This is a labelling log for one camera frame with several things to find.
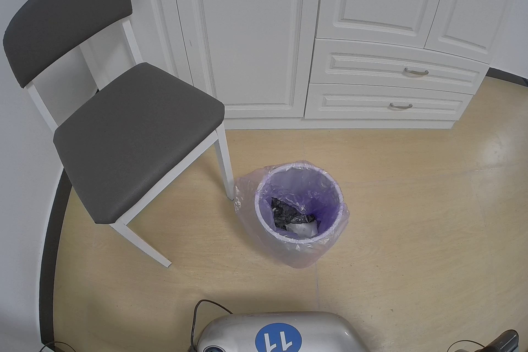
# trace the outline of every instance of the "gray seat cushion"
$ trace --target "gray seat cushion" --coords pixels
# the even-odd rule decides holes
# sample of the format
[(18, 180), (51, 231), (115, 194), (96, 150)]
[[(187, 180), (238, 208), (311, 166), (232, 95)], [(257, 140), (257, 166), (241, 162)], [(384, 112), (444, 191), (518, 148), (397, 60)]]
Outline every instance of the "gray seat cushion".
[(114, 223), (223, 121), (224, 105), (148, 63), (116, 78), (55, 131), (96, 223)]

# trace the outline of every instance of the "chair leg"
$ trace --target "chair leg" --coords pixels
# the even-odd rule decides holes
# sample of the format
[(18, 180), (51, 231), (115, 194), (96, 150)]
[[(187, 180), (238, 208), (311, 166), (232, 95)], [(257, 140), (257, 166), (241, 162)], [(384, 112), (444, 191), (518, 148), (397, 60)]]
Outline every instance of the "chair leg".
[(234, 180), (233, 170), (231, 169), (231, 159), (229, 158), (228, 140), (226, 139), (226, 130), (222, 123), (216, 129), (218, 139), (215, 141), (214, 148), (216, 150), (216, 157), (218, 158), (218, 165), (224, 181), (226, 194), (230, 200), (234, 199)]
[(131, 243), (136, 245), (145, 254), (154, 258), (160, 264), (164, 265), (165, 267), (168, 267), (172, 264), (167, 258), (165, 258), (162, 254), (157, 252), (148, 243), (136, 235), (126, 224), (117, 220), (115, 223), (110, 224), (110, 226), (112, 226), (120, 235), (122, 235), (124, 238), (127, 238)]

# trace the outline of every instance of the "black baseboard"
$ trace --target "black baseboard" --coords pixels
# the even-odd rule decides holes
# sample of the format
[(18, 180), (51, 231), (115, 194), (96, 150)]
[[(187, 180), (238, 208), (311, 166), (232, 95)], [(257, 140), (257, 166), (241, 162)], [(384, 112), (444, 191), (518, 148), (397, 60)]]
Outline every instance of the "black baseboard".
[(503, 81), (512, 82), (517, 85), (528, 86), (528, 79), (523, 78), (521, 76), (513, 75), (506, 71), (495, 69), (494, 67), (489, 68), (488, 73), (486, 73), (486, 76), (490, 76), (495, 79), (502, 79)]
[[(62, 231), (62, 222), (68, 199), (70, 197), (71, 182), (63, 170), (55, 199), (49, 215), (48, 229), (42, 251), (42, 263), (40, 269), (40, 285), (38, 295), (38, 319), (40, 322), (40, 339), (42, 344), (55, 341), (53, 333), (53, 289), (55, 284), (55, 266), (57, 263), (57, 252)], [(49, 347), (52, 350), (60, 350), (58, 347)]]

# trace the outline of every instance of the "purple plastic bag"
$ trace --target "purple plastic bag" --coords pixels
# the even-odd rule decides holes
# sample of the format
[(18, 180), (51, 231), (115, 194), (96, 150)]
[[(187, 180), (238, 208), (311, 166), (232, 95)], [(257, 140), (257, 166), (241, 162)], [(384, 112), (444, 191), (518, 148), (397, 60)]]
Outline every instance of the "purple plastic bag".
[[(348, 223), (348, 208), (336, 181), (307, 161), (258, 169), (238, 178), (234, 207), (250, 237), (276, 259), (302, 269), (315, 263)], [(318, 235), (300, 238), (275, 226), (271, 198), (317, 219)]]

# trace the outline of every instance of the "gray chair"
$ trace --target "gray chair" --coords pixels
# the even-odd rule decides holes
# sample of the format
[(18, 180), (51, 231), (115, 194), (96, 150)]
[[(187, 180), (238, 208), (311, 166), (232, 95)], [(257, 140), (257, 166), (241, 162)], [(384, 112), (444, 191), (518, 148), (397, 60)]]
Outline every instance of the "gray chair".
[[(93, 221), (109, 224), (168, 267), (171, 262), (127, 224), (212, 144), (225, 190), (233, 199), (224, 105), (142, 63), (128, 19), (131, 14), (130, 0), (28, 0), (5, 31), (4, 50), (18, 83), (54, 131), (64, 170)], [(136, 65), (57, 126), (34, 78), (117, 21)]]

